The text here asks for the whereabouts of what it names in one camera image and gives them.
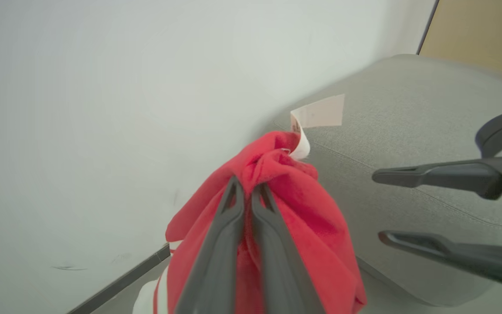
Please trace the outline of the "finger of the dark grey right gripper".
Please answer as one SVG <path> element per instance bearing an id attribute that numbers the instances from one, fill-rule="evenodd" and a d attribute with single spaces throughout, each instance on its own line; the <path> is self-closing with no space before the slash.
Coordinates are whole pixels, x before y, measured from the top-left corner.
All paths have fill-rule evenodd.
<path id="1" fill-rule="evenodd" d="M 381 231 L 379 240 L 392 248 L 502 283 L 502 246 L 460 244 L 436 234 Z"/>

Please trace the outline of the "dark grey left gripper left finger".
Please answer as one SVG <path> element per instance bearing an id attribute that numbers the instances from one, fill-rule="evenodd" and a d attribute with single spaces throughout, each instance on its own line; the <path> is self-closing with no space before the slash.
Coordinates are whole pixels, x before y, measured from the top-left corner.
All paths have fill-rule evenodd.
<path id="1" fill-rule="evenodd" d="M 235 312 L 237 251 L 243 237 L 244 212 L 244 190 L 233 176 L 185 282 L 176 314 Z"/>

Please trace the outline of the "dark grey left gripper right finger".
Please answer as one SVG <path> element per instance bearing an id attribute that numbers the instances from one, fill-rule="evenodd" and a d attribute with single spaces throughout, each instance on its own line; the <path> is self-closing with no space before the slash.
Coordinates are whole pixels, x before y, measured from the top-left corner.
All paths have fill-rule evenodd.
<path id="1" fill-rule="evenodd" d="M 322 302 L 267 183 L 251 194 L 251 217 L 267 314 L 324 314 Z"/>

